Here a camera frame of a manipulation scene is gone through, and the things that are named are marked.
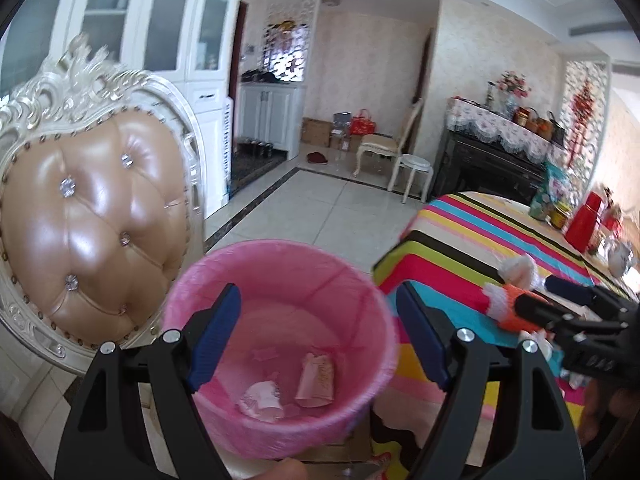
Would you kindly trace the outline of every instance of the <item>lattice partition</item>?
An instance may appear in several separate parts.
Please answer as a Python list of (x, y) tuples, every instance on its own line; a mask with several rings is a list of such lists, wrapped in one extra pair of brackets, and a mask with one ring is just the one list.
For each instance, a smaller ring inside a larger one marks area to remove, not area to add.
[(280, 80), (304, 80), (319, 5), (320, 0), (267, 1), (262, 66)]
[(572, 186), (570, 200), (574, 204), (580, 202), (587, 191), (598, 160), (606, 130), (610, 80), (607, 61), (565, 61), (559, 122), (567, 131), (564, 162)]

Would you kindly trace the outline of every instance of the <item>ceiling light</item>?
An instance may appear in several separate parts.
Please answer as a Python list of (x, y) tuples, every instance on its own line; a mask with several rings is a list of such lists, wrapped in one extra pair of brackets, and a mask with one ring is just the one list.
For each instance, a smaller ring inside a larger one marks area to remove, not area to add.
[(322, 3), (324, 3), (327, 7), (337, 7), (338, 5), (340, 5), (340, 1), (341, 0), (322, 0)]

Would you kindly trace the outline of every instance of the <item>human hand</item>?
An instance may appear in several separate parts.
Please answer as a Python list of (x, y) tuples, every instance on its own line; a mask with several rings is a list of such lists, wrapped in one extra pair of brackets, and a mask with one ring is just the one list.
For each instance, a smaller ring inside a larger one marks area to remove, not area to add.
[[(598, 434), (600, 419), (606, 412), (603, 403), (607, 402), (607, 396), (602, 383), (591, 381), (584, 389), (584, 409), (580, 416), (578, 426), (578, 438), (582, 446), (588, 444)], [(623, 420), (633, 420), (640, 409), (640, 390), (627, 390), (621, 388), (611, 396), (608, 406), (611, 415)]]
[(308, 480), (308, 474), (302, 462), (286, 458), (267, 472), (254, 476), (250, 480)]

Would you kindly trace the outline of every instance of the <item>glass cabinet door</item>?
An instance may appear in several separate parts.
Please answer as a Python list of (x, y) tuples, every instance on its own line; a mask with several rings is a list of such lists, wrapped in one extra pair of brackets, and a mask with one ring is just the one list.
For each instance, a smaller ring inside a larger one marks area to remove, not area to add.
[(109, 59), (120, 61), (122, 37), (130, 0), (87, 0), (81, 30), (89, 35), (89, 44), (95, 52), (107, 46)]
[(33, 77), (49, 55), (60, 0), (25, 0), (0, 39), (0, 96)]
[(154, 0), (146, 34), (144, 68), (178, 69), (180, 32), (188, 0)]
[(220, 49), (228, 0), (205, 0), (196, 44), (195, 69), (218, 70), (221, 67)]

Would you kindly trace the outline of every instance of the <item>metal screw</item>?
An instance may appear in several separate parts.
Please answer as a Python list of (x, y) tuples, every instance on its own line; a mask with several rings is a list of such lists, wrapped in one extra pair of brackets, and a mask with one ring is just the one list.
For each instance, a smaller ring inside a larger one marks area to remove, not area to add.
[(476, 338), (476, 334), (470, 328), (461, 328), (456, 332), (456, 336), (460, 341), (464, 341), (465, 343), (469, 343)]
[(162, 341), (165, 343), (177, 343), (180, 340), (179, 330), (167, 330), (162, 334)]
[(111, 354), (115, 349), (116, 343), (114, 343), (113, 341), (107, 341), (106, 343), (102, 343), (102, 346), (100, 346), (100, 353)]
[(525, 352), (529, 352), (530, 354), (535, 354), (538, 351), (538, 343), (533, 341), (533, 339), (525, 339), (522, 342), (522, 348)]

